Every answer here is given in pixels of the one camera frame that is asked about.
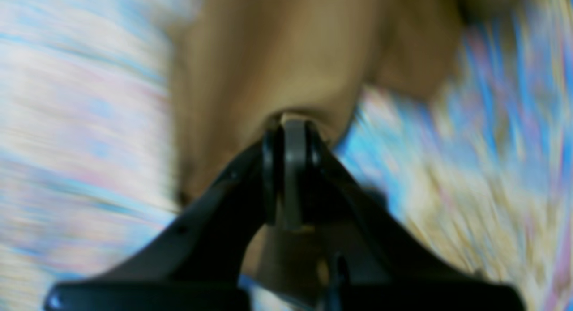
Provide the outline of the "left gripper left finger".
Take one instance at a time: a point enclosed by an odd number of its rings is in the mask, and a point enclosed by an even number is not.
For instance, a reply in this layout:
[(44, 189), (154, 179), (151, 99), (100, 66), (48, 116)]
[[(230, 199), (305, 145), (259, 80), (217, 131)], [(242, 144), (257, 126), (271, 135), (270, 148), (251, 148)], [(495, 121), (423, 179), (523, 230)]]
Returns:
[(276, 220), (279, 127), (239, 154), (197, 201), (125, 262), (54, 285), (46, 311), (249, 311), (241, 264)]

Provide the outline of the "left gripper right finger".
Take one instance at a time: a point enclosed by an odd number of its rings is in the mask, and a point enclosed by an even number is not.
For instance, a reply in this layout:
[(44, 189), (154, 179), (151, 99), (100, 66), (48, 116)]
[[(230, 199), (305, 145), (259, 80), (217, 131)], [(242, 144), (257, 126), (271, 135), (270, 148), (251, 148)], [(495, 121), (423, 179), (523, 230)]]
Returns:
[(384, 195), (360, 186), (309, 122), (284, 129), (284, 228), (312, 226), (327, 258), (322, 311), (523, 311), (507, 284), (461, 272), (390, 215)]

